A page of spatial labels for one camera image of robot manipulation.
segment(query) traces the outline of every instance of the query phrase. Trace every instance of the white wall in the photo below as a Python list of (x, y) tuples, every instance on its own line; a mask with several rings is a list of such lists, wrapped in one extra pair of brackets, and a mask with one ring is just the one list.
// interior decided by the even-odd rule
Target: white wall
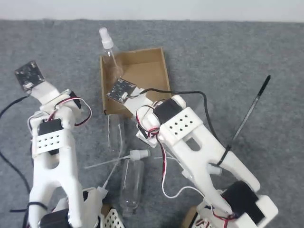
[(304, 0), (0, 0), (0, 19), (304, 22)]

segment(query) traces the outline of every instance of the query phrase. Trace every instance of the perforated plate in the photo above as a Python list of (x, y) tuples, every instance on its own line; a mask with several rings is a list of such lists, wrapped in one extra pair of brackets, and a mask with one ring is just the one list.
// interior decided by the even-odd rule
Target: perforated plate
[(161, 125), (160, 133), (166, 136), (171, 145), (174, 145), (201, 124), (203, 124), (202, 120), (190, 107), (187, 107)]
[(40, 135), (37, 137), (37, 153), (59, 149), (68, 143), (69, 137), (70, 131), (65, 129)]
[(104, 228), (124, 228), (120, 220), (117, 210), (112, 208), (104, 220)]

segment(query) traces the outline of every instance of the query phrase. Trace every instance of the hole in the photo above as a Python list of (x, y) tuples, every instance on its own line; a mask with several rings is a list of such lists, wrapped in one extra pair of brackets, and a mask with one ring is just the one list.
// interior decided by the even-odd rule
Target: hole
[(189, 140), (187, 140), (186, 144), (193, 151), (199, 151), (200, 150), (200, 145), (198, 145), (198, 143), (193, 138), (190, 138)]

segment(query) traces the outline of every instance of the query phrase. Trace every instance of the gray carpet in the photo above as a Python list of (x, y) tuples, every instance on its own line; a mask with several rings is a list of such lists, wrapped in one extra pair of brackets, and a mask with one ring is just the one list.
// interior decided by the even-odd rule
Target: gray carpet
[[(23, 96), (13, 74), (28, 61), (37, 60), (47, 80), (59, 91), (73, 89), (93, 109), (93, 118), (75, 130), (79, 179), (84, 188), (101, 185), (112, 165), (84, 170), (83, 166), (106, 161), (106, 117), (102, 112), (98, 55), (98, 29), (109, 28), (121, 50), (162, 46), (175, 90), (202, 90), (214, 109), (211, 113), (220, 139), (227, 142), (239, 125), (267, 75), (268, 88), (245, 126), (233, 151), (261, 183), (261, 194), (271, 197), (279, 216), (269, 228), (299, 228), (303, 224), (304, 139), (304, 24), (180, 21), (0, 21), (1, 109)], [(200, 98), (184, 96), (189, 105)], [(30, 134), (26, 120), (39, 103), (34, 98), (11, 108), (1, 119), (1, 151), (32, 183)], [(128, 134), (135, 133), (130, 126)], [(147, 148), (135, 138), (130, 149)], [(160, 156), (160, 148), (152, 150)], [(0, 161), (0, 227), (20, 227), (28, 196), (19, 176)], [(146, 159), (142, 200), (136, 214), (124, 221), (133, 227), (178, 227), (188, 209), (200, 203), (191, 190), (177, 199), (161, 191), (160, 160)], [(105, 202), (118, 205), (120, 166), (108, 185)], [(166, 190), (176, 193), (188, 185), (179, 166), (168, 161)], [(224, 173), (215, 177), (218, 188), (234, 179)], [(56, 191), (57, 197), (63, 196)]]

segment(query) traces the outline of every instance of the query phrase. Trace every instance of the brown cardboard box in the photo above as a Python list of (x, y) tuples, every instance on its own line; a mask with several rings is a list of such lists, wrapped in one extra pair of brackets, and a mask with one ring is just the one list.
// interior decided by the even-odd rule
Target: brown cardboard box
[[(162, 48), (151, 48), (121, 53), (123, 64), (123, 79), (136, 84), (139, 88), (156, 88), (170, 90), (168, 73)], [(106, 92), (112, 85), (106, 84), (107, 75), (104, 62), (100, 57), (100, 76), (102, 88), (102, 101), (105, 114), (123, 114), (132, 117), (132, 114), (120, 103), (108, 98)], [(152, 101), (168, 99), (170, 94), (148, 92), (147, 97)]]
[(191, 207), (186, 217), (184, 218), (180, 228), (191, 228), (197, 216), (196, 207)]

